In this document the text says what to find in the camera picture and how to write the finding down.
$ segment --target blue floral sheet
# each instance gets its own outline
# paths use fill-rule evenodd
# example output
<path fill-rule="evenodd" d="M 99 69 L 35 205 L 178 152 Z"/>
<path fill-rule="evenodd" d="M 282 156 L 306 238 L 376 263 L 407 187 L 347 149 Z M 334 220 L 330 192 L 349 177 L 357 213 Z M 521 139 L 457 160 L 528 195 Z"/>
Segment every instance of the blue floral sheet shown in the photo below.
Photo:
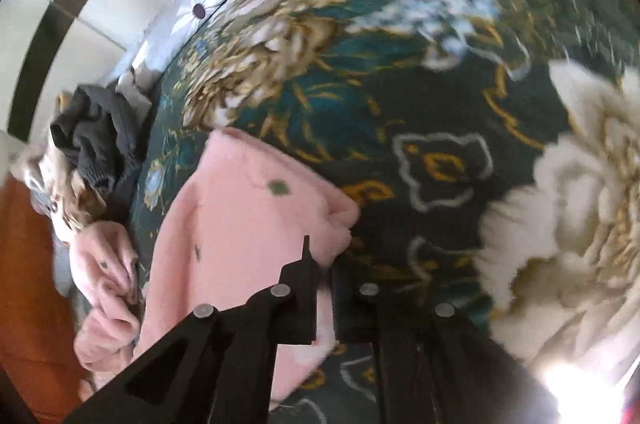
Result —
<path fill-rule="evenodd" d="M 580 132 L 550 62 L 613 90 L 638 65 L 639 18 L 631 0 L 228 0 L 162 79 L 130 220 L 141 284 L 209 130 L 231 125 L 360 205 L 347 255 L 370 280 L 487 328 L 482 220 Z M 271 419 L 373 422 L 374 386 L 370 350 L 342 344 Z"/>

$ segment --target pink fleece clothing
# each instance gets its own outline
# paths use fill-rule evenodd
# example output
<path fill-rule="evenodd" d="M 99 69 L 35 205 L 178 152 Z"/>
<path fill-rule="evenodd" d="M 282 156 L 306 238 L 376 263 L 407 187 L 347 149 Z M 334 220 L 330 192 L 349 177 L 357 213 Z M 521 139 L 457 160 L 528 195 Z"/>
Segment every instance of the pink fleece clothing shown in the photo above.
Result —
<path fill-rule="evenodd" d="M 138 255 L 123 226 L 96 222 L 73 238 L 69 260 L 76 287 L 92 305 L 74 350 L 82 366 L 108 380 L 130 363 L 140 330 L 127 306 L 136 302 Z"/>
<path fill-rule="evenodd" d="M 308 167 L 240 130 L 214 131 L 158 234 L 134 355 L 196 305 L 225 310 L 276 284 L 281 267 L 300 259 L 304 235 L 328 267 L 350 243 L 357 218 L 356 203 Z M 334 343 L 330 296 L 322 289 L 318 339 L 279 346 L 272 399 L 295 390 Z"/>

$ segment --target silver screw head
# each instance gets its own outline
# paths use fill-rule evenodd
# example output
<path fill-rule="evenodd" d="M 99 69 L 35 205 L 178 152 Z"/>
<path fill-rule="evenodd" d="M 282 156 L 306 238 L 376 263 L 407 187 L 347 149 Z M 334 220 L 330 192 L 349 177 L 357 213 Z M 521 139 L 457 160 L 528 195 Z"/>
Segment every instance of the silver screw head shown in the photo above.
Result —
<path fill-rule="evenodd" d="M 375 283 L 363 283 L 360 286 L 360 294 L 363 296 L 375 296 L 380 292 L 380 287 Z"/>
<path fill-rule="evenodd" d="M 201 303 L 193 309 L 193 315 L 198 319 L 204 319 L 212 315 L 213 311 L 213 305 L 209 305 L 208 303 Z"/>
<path fill-rule="evenodd" d="M 449 303 L 438 303 L 436 305 L 436 314 L 441 318 L 450 318 L 456 310 Z"/>
<path fill-rule="evenodd" d="M 284 298 L 284 296 L 288 296 L 289 292 L 291 292 L 291 287 L 286 285 L 286 283 L 278 283 L 271 287 L 271 294 L 276 296 L 276 298 Z"/>

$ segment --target white daisy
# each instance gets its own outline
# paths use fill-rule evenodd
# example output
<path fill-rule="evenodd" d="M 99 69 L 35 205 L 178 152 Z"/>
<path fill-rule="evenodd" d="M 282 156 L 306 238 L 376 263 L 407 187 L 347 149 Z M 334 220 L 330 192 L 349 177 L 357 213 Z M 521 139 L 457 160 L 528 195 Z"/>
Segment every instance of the white daisy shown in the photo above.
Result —
<path fill-rule="evenodd" d="M 195 30 L 207 16 L 210 16 L 224 0 L 188 0 L 178 9 L 178 21 L 171 30 L 171 34 L 189 26 Z"/>

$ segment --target crumpled pink clothing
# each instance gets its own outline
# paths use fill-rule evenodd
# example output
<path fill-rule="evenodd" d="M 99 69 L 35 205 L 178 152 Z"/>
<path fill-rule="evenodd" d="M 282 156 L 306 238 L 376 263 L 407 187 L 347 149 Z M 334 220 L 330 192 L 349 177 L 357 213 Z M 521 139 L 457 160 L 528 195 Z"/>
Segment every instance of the crumpled pink clothing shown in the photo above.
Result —
<path fill-rule="evenodd" d="M 140 330 L 127 306 L 136 302 L 138 255 L 122 225 L 96 222 L 73 238 L 69 260 L 76 287 L 92 305 L 74 350 L 80 364 L 105 384 L 130 363 Z"/>
<path fill-rule="evenodd" d="M 214 131 L 158 234 L 134 355 L 196 305 L 225 310 L 276 284 L 281 267 L 300 259 L 304 235 L 316 261 L 330 266 L 358 215 L 338 188 L 274 147 L 233 128 Z M 316 343 L 279 346 L 271 398 L 295 390 L 334 344 L 331 299 L 321 289 Z"/>

